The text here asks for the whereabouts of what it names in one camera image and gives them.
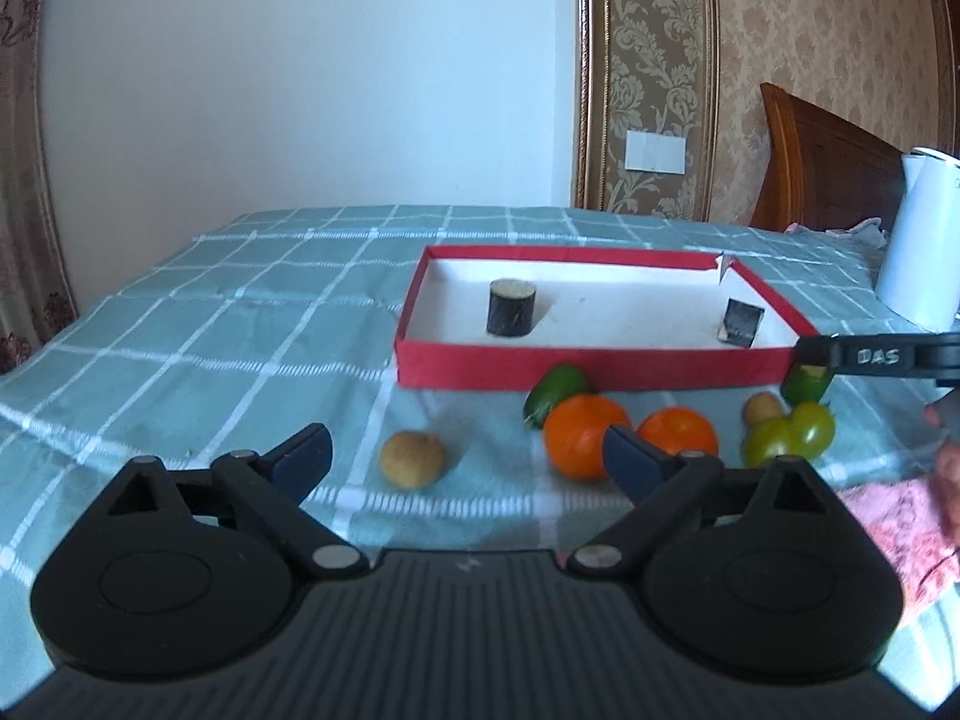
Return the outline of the person right hand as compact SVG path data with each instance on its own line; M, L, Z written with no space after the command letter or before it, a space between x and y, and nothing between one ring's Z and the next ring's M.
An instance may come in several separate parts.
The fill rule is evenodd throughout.
M953 543L958 543L958 390L944 395L924 408L924 419L935 427L944 427L950 436L940 445L934 460L934 479L939 494L942 518Z

